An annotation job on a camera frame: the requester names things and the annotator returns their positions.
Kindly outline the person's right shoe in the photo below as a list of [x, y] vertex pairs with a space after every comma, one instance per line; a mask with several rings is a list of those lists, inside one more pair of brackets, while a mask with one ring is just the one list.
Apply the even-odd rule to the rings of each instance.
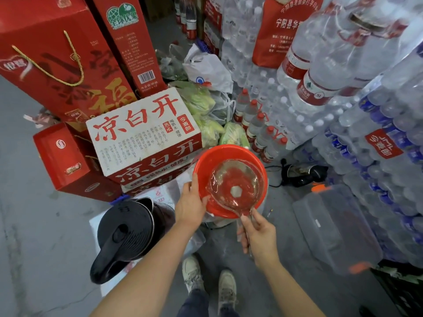
[[237, 286], [231, 270], [221, 271], [218, 283], [218, 312], [223, 308], [235, 309], [237, 303]]

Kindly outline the person's left hand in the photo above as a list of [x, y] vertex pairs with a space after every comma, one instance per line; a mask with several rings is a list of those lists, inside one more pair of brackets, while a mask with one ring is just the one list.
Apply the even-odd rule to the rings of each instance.
[[181, 197], [176, 204], [176, 224], [191, 233], [195, 232], [202, 223], [205, 212], [200, 212], [198, 175], [193, 173], [192, 185], [189, 195]]

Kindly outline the person's right hand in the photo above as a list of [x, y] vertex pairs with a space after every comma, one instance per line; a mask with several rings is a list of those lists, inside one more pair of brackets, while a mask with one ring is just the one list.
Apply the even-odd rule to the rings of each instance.
[[269, 223], [255, 208], [252, 208], [249, 215], [254, 225], [254, 234], [248, 238], [241, 232], [242, 222], [237, 228], [237, 237], [242, 246], [244, 254], [252, 255], [256, 266], [262, 272], [280, 265], [276, 228]]

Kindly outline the red-cap water bottle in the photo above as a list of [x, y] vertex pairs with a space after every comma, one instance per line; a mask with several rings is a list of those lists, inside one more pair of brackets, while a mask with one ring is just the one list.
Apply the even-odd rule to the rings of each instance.
[[261, 153], [261, 160], [265, 164], [271, 163], [274, 159], [283, 159], [289, 154], [286, 147], [288, 138], [285, 136], [273, 139]]
[[258, 133], [252, 144], [252, 150], [255, 153], [261, 153], [268, 146], [269, 142], [272, 140], [275, 132], [274, 126], [265, 126]]
[[253, 143], [255, 141], [264, 126], [265, 114], [263, 112], [259, 112], [255, 117], [251, 119], [249, 126], [246, 130], [246, 136], [249, 143]]
[[240, 94], [237, 96], [235, 100], [235, 111], [233, 115], [233, 119], [237, 123], [242, 122], [243, 113], [246, 110], [247, 106], [250, 104], [250, 96], [248, 90], [243, 88]]
[[258, 102], [256, 99], [253, 99], [247, 105], [242, 115], [241, 125], [245, 131], [247, 131], [252, 119], [256, 117], [257, 113], [258, 113]]

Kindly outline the stack of blue-label bottle packs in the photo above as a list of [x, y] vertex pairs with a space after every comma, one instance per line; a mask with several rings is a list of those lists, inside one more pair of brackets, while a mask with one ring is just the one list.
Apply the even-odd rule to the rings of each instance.
[[423, 41], [311, 144], [370, 216], [387, 260], [423, 269]]

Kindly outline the red plastic basin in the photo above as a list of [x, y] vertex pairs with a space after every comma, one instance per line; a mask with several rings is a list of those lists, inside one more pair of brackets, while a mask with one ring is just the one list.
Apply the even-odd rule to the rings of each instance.
[[[255, 209], [263, 212], [267, 200], [269, 188], [268, 176], [265, 166], [259, 158], [249, 149], [234, 144], [223, 144], [206, 150], [198, 159], [194, 166], [193, 173], [198, 175], [199, 194], [203, 198], [210, 195], [207, 191], [213, 170], [222, 162], [227, 160], [241, 160], [253, 164], [260, 173], [260, 198], [255, 205]], [[238, 219], [237, 215], [220, 207], [210, 195], [207, 204], [207, 212], [218, 218]]]

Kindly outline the black plastic crate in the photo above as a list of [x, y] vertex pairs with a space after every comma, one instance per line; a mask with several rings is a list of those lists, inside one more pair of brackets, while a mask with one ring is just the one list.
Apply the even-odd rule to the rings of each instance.
[[423, 269], [382, 260], [370, 271], [402, 317], [423, 317]]

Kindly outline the clear plastic ladle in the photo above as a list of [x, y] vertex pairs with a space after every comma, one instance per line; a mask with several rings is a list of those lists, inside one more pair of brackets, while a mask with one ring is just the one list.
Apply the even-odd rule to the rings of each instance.
[[217, 204], [230, 212], [251, 216], [260, 198], [260, 173], [253, 164], [227, 160], [212, 172], [207, 191]]

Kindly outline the stack of clear bottle packs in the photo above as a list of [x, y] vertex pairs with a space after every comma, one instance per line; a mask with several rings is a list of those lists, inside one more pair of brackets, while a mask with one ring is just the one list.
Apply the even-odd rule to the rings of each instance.
[[252, 53], [262, 24], [265, 0], [225, 0], [221, 61], [239, 87], [252, 68]]

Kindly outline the person's left forearm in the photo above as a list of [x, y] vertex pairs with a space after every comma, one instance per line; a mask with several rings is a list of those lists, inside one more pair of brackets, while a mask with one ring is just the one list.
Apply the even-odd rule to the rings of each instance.
[[89, 317], [159, 317], [177, 267], [200, 222], [178, 219]]

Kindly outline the clear storage box orange clips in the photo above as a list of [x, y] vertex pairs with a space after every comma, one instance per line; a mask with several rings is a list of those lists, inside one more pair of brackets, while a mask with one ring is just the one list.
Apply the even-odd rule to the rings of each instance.
[[345, 184], [319, 185], [292, 204], [312, 255], [342, 276], [377, 266], [383, 251]]

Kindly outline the black electric kettle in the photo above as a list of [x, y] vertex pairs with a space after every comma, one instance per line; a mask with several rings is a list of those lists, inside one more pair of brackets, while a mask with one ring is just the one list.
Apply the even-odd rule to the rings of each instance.
[[151, 197], [129, 199], [111, 207], [99, 222], [100, 251], [90, 269], [91, 281], [110, 281], [130, 262], [145, 256], [174, 224], [174, 208]]

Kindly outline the small red gift box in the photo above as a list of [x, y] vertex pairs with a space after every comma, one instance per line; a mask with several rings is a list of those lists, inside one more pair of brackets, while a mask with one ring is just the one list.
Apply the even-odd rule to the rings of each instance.
[[121, 186], [103, 174], [91, 140], [68, 124], [47, 127], [33, 140], [57, 191], [102, 202], [122, 195]]

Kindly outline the pack of white-cap water bottles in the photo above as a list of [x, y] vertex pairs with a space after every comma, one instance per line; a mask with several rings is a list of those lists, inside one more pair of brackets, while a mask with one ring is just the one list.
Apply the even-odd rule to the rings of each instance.
[[259, 111], [265, 114], [266, 125], [286, 136], [291, 150], [323, 132], [359, 99], [358, 95], [335, 96], [323, 107], [300, 107], [294, 102], [297, 84], [291, 80], [280, 83], [276, 69], [255, 64], [249, 68], [245, 82], [249, 94], [258, 101]]

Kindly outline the white plastic bag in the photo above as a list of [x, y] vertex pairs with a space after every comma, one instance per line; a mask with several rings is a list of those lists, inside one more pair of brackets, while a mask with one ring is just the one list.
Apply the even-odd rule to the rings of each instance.
[[229, 70], [215, 54], [202, 52], [193, 44], [182, 63], [188, 79], [210, 90], [231, 94], [234, 82]]

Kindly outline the tall red gift box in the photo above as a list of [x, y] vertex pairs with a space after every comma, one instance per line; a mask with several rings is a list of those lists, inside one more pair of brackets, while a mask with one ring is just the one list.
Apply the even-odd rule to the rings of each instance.
[[139, 0], [85, 0], [138, 98], [167, 89]]

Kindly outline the person's blue jeans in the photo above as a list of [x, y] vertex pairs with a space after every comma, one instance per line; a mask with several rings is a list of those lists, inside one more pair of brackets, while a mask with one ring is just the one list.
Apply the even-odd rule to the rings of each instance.
[[[193, 289], [179, 309], [176, 317], [209, 317], [209, 295], [203, 289]], [[230, 304], [218, 309], [218, 317], [240, 317]]]

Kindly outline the pink ribbon scraps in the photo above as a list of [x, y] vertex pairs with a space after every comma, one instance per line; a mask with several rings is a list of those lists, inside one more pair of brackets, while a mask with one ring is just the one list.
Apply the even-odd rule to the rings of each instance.
[[29, 122], [33, 122], [37, 129], [44, 129], [61, 123], [61, 120], [58, 117], [54, 116], [46, 108], [40, 109], [38, 114], [35, 116], [29, 116], [24, 114], [23, 118]]

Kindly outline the black corded appliance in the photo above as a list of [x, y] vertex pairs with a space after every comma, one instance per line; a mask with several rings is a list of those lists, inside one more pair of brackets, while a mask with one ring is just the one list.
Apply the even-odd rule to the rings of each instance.
[[270, 185], [273, 188], [280, 186], [300, 188], [310, 184], [319, 185], [326, 180], [329, 171], [328, 166], [313, 162], [289, 164], [285, 158], [281, 159], [279, 167], [281, 168], [281, 183], [276, 186]]

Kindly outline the white red-print cardboard box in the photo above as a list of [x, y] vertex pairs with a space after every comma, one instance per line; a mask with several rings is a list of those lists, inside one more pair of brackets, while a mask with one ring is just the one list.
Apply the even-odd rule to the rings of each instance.
[[187, 170], [192, 162], [198, 159], [198, 156], [199, 154], [187, 155], [148, 175], [142, 175], [133, 183], [121, 185], [122, 192], [134, 197], [143, 191], [166, 184]]
[[185, 165], [202, 149], [200, 128], [170, 87], [86, 122], [103, 175], [124, 192]]

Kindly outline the red printed bag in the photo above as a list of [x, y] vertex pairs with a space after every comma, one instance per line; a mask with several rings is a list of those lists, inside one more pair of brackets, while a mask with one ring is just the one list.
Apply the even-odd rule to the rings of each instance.
[[277, 69], [290, 48], [299, 25], [319, 11], [324, 0], [265, 0], [252, 62]]

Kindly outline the person's shoe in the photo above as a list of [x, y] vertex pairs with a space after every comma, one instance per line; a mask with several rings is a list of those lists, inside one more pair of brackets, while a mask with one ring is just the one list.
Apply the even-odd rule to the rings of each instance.
[[218, 312], [223, 308], [235, 309], [237, 303], [237, 286], [231, 270], [221, 271], [218, 283]]
[[193, 290], [205, 291], [200, 264], [194, 254], [183, 260], [182, 275], [188, 293], [191, 293]]

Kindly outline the row of red-label bottles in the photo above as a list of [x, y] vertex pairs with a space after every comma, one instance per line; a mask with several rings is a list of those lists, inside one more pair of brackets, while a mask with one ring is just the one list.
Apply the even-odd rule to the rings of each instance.
[[173, 0], [176, 20], [189, 44], [197, 40], [197, 7], [195, 0]]

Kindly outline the bag of green vegetables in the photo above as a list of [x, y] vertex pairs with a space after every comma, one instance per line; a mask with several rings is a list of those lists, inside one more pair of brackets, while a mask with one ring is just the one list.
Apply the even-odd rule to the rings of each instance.
[[235, 100], [227, 93], [209, 90], [190, 81], [172, 81], [200, 128], [203, 149], [234, 144], [250, 149], [243, 127], [234, 121]]

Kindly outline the person's left shoe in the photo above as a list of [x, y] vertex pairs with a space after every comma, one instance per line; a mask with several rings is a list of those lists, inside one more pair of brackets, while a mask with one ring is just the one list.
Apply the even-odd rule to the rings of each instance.
[[200, 264], [194, 254], [183, 260], [182, 275], [188, 293], [191, 293], [193, 290], [205, 291]]

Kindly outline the person's right forearm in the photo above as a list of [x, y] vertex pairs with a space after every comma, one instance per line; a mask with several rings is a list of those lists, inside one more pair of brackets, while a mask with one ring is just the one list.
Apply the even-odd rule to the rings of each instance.
[[284, 317], [326, 317], [277, 258], [259, 260], [256, 257], [255, 261]]

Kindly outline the large red-label water jug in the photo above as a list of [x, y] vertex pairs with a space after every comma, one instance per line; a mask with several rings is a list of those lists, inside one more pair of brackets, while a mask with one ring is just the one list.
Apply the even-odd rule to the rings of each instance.
[[370, 32], [346, 17], [344, 2], [332, 0], [317, 17], [317, 45], [293, 101], [305, 110], [320, 110], [355, 77]]
[[345, 9], [352, 23], [371, 32], [354, 79], [337, 94], [349, 98], [393, 64], [403, 33], [416, 16], [423, 14], [423, 0], [356, 0]]
[[321, 36], [329, 18], [329, 13], [318, 11], [299, 25], [277, 71], [278, 82], [287, 90], [298, 85], [308, 71], [313, 57], [321, 46]]

